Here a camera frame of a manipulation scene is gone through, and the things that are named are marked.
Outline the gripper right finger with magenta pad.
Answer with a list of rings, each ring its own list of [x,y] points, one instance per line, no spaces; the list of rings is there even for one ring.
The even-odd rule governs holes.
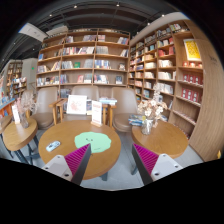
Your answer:
[[[169,155],[157,155],[137,144],[132,145],[132,155],[136,163],[132,174],[139,172],[144,185],[182,169],[182,166]]]

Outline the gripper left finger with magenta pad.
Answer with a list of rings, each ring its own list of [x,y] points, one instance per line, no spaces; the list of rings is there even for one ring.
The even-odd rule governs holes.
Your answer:
[[[56,155],[43,170],[65,180],[80,185],[91,155],[91,145],[87,144],[66,156]]]

